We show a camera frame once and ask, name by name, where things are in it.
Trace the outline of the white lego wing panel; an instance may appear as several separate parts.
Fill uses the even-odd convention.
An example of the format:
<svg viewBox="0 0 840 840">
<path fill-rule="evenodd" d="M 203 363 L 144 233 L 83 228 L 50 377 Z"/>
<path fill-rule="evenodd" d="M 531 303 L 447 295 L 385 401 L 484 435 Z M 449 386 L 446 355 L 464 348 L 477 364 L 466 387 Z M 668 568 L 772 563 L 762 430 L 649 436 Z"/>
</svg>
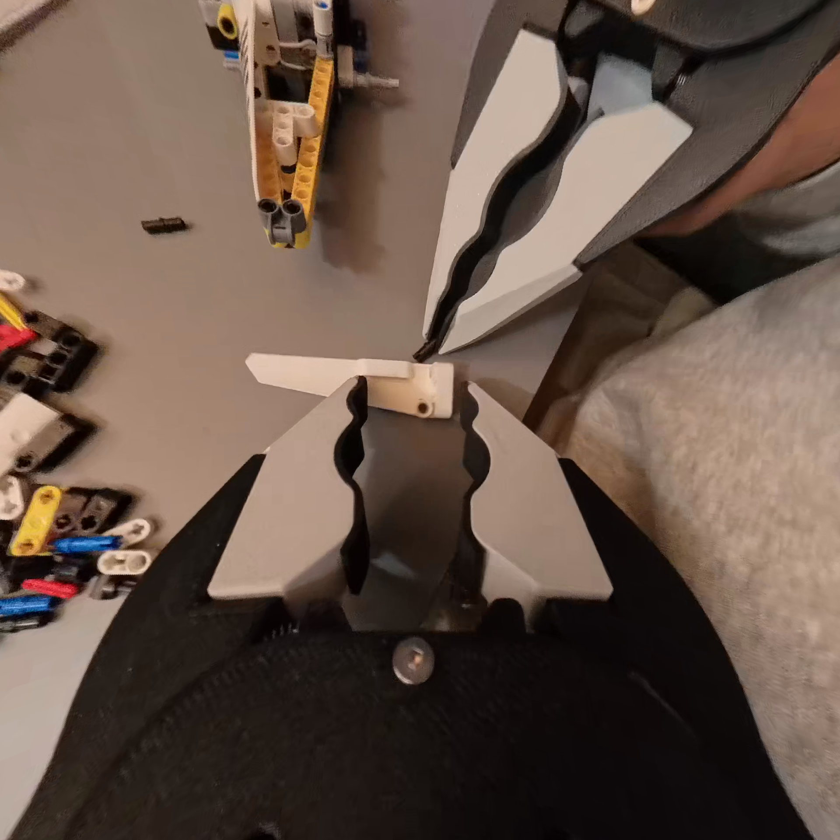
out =
<svg viewBox="0 0 840 840">
<path fill-rule="evenodd" d="M 326 397 L 348 380 L 363 376 L 369 406 L 416 417 L 417 403 L 426 401 L 434 405 L 434 415 L 426 419 L 449 419 L 454 412 L 455 367 L 451 363 L 275 353 L 251 353 L 245 363 L 262 385 Z"/>
</svg>

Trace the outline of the person's right forearm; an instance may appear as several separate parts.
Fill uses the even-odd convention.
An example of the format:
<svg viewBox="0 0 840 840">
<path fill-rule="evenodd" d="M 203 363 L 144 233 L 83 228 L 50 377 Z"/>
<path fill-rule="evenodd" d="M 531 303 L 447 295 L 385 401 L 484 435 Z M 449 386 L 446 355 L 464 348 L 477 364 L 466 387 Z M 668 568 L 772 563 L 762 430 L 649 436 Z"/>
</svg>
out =
<svg viewBox="0 0 840 840">
<path fill-rule="evenodd" d="M 838 106 L 801 98 L 768 143 L 727 183 L 678 215 L 643 232 L 682 237 L 708 227 L 759 194 L 790 186 L 838 160 Z"/>
</svg>

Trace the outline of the yellow white lego helicopter model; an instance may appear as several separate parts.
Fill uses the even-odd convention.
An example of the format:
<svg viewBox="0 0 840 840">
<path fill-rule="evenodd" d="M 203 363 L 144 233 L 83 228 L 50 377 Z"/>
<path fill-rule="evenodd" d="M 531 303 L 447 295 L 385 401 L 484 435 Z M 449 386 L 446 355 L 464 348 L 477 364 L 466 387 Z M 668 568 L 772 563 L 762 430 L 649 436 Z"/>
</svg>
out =
<svg viewBox="0 0 840 840">
<path fill-rule="evenodd" d="M 346 91 L 396 90 L 371 72 L 368 32 L 347 1 L 199 1 L 203 24 L 245 90 L 250 171 L 273 248 L 312 231 L 333 107 Z"/>
</svg>

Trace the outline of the person's grey clothing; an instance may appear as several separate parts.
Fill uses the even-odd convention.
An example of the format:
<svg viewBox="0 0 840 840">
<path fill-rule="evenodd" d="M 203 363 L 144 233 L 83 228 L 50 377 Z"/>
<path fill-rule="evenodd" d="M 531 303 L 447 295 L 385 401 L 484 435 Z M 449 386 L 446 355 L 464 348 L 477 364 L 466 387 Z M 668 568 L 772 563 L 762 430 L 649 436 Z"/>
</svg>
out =
<svg viewBox="0 0 840 840">
<path fill-rule="evenodd" d="M 677 292 L 578 392 L 564 453 L 709 615 L 816 838 L 838 838 L 838 256 Z"/>
</svg>

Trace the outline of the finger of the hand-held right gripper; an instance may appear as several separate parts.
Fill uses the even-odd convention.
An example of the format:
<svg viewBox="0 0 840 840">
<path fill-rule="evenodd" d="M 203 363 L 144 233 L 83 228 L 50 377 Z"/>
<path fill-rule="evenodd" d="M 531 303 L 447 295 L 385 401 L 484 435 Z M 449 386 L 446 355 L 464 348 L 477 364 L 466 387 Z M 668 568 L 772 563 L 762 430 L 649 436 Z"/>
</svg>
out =
<svg viewBox="0 0 840 840">
<path fill-rule="evenodd" d="M 475 55 L 429 280 L 423 348 L 460 349 L 481 341 L 580 276 L 564 267 L 540 280 L 488 279 L 469 291 L 519 190 L 515 181 L 560 116 L 563 77 L 553 38 L 527 28 L 493 58 Z"/>
<path fill-rule="evenodd" d="M 449 354 L 483 340 L 581 275 L 574 262 L 669 160 L 693 129 L 664 105 L 601 116 L 563 161 L 551 202 L 505 247 L 485 285 L 462 301 L 438 345 Z"/>
</svg>

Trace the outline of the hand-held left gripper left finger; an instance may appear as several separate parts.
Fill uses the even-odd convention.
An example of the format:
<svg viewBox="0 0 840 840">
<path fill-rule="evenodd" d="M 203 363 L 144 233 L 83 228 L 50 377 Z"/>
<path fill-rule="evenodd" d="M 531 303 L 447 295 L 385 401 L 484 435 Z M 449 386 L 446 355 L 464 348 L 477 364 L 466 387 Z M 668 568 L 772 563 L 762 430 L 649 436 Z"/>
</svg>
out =
<svg viewBox="0 0 840 840">
<path fill-rule="evenodd" d="M 207 587 L 215 601 L 279 597 L 291 615 L 358 595 L 370 535 L 354 473 L 364 459 L 368 384 L 342 383 L 268 447 Z"/>
</svg>

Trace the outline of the lego instruction booklet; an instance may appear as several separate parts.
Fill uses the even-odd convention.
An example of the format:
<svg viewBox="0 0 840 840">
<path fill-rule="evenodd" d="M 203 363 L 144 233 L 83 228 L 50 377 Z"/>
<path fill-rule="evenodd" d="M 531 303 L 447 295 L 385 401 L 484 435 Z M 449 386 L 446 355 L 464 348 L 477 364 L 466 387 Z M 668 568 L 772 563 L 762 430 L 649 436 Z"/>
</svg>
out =
<svg viewBox="0 0 840 840">
<path fill-rule="evenodd" d="M 1 51 L 31 34 L 67 3 L 68 1 L 2 1 Z"/>
</svg>

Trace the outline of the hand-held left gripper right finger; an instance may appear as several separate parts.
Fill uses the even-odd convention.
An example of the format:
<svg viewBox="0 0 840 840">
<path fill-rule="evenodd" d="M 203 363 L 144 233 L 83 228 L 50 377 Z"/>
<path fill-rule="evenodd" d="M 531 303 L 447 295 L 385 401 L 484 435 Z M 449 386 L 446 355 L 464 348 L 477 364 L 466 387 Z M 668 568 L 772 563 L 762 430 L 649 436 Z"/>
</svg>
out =
<svg viewBox="0 0 840 840">
<path fill-rule="evenodd" d="M 554 450 L 472 381 L 459 420 L 459 600 L 515 602 L 528 629 L 550 601 L 608 602 L 613 583 Z"/>
</svg>

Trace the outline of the pile of loose lego pieces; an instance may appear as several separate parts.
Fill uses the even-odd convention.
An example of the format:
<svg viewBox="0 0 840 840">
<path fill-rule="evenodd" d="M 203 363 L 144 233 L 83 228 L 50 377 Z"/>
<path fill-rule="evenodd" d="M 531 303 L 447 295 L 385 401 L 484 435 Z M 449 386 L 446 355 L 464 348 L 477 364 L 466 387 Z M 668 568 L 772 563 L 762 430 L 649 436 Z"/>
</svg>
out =
<svg viewBox="0 0 840 840">
<path fill-rule="evenodd" d="M 23 275 L 1 274 L 1 634 L 52 624 L 81 594 L 130 594 L 151 567 L 156 522 L 134 515 L 131 490 L 50 483 L 98 432 L 67 411 L 67 396 L 102 352 L 74 325 L 14 295 Z"/>
</svg>

